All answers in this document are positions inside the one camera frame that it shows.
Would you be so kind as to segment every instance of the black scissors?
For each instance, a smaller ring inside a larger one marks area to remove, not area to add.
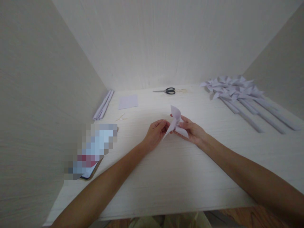
[[[166,88],[166,90],[159,90],[159,91],[153,91],[153,92],[165,92],[166,94],[173,95],[173,94],[175,94],[175,88],[169,87],[169,88]]]

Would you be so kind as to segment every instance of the tabletop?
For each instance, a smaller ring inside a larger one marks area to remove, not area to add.
[[[149,125],[170,117],[170,105],[235,152],[266,167],[304,193],[304,130],[281,135],[257,115],[242,109],[265,133],[257,133],[219,99],[211,100],[198,85],[172,85],[176,94],[155,93],[168,86],[115,92],[99,124],[117,124],[117,142],[104,157],[94,178],[116,163],[145,136]],[[138,107],[118,110],[119,98],[138,95]],[[304,121],[269,100],[282,115],[304,129]],[[50,225],[90,181],[65,180],[44,225]],[[252,206],[254,201],[213,160],[195,145],[169,134],[127,178],[99,220]]]

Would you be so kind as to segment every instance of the folded paper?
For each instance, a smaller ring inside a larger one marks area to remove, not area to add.
[[[187,131],[179,126],[179,124],[183,122],[183,120],[181,119],[180,110],[171,105],[171,113],[173,116],[173,121],[171,122],[167,132],[165,133],[162,139],[164,139],[167,134],[169,134],[173,130],[175,130],[177,133],[180,133],[182,136],[189,138]]]
[[[110,90],[107,93],[107,96],[104,98],[102,104],[99,106],[99,108],[97,109],[95,115],[93,116],[93,120],[101,120],[104,115],[105,115],[105,111],[107,110],[110,100],[112,99],[114,90]]]
[[[235,114],[241,115],[249,124],[252,125],[258,132],[262,130],[240,109],[238,109],[234,103],[239,101],[244,107],[246,107],[253,115],[259,115],[262,119],[268,122],[281,134],[285,134],[277,124],[263,115],[260,111],[254,108],[251,101],[255,101],[263,108],[268,110],[277,119],[290,127],[292,130],[300,130],[300,128],[285,117],[283,117],[277,109],[272,107],[263,96],[263,91],[260,91],[253,83],[253,80],[247,81],[243,76],[239,75],[235,78],[228,76],[221,76],[214,80],[205,81],[200,86],[206,86],[210,92],[214,92],[213,99],[221,99]]]

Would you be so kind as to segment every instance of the right hand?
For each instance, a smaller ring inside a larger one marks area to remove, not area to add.
[[[187,131],[189,138],[182,136],[181,134],[177,133],[175,130],[174,130],[174,134],[178,135],[179,137],[182,137],[183,139],[197,146],[202,144],[207,133],[199,125],[193,123],[187,117],[181,116],[181,119],[184,122],[180,123],[180,127]]]

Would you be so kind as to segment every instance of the forearm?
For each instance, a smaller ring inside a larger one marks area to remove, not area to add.
[[[295,226],[303,224],[304,195],[282,178],[228,149],[210,135],[199,148],[256,202]]]
[[[142,144],[94,179],[59,215],[52,227],[88,227],[112,200],[136,165],[148,153]]]

